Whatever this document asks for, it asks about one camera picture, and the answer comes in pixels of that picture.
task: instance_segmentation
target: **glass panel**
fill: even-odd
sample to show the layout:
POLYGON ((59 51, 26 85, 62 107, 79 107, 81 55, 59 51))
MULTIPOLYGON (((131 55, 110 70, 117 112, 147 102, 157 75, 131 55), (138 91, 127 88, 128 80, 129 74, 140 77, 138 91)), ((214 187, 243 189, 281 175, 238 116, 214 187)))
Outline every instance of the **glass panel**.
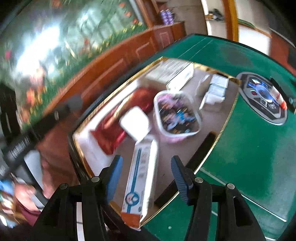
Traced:
POLYGON ((20 120, 39 119, 58 91, 106 49, 145 30, 129 0, 33 0, 0 39, 0 82, 20 120))

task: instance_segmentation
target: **wooden cabinet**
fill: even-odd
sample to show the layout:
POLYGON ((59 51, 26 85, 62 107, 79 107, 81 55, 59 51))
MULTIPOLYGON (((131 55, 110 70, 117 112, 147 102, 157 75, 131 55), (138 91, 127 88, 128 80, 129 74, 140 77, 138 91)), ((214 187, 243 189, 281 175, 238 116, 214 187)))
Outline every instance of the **wooden cabinet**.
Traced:
POLYGON ((45 113, 74 94, 79 94, 85 110, 114 81, 130 68, 145 61, 157 51, 184 37, 184 23, 155 26, 136 34, 102 53, 68 82, 52 100, 45 113))

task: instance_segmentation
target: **purple bottle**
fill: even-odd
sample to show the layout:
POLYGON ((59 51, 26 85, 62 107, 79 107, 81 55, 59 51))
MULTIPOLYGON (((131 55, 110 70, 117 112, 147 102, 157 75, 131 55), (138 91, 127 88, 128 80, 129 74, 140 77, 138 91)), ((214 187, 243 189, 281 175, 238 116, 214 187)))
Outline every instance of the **purple bottle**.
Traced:
POLYGON ((161 10, 160 11, 160 17, 161 17, 164 25, 168 25, 169 24, 168 16, 167 16, 167 14, 166 14, 166 12, 164 10, 161 10))
POLYGON ((174 18, 173 18, 173 15, 172 15, 172 12, 167 9, 165 11, 166 15, 167 15, 167 18, 168 18, 168 24, 174 24, 174 18))

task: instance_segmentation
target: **person's hand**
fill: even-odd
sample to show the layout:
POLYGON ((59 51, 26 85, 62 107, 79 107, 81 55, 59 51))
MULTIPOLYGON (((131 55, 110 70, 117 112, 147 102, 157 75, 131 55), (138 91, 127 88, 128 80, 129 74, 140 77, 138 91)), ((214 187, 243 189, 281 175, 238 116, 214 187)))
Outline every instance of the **person's hand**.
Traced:
POLYGON ((35 188, 26 184, 15 184, 16 199, 29 211, 38 211, 35 203, 31 200, 31 196, 36 192, 35 188))

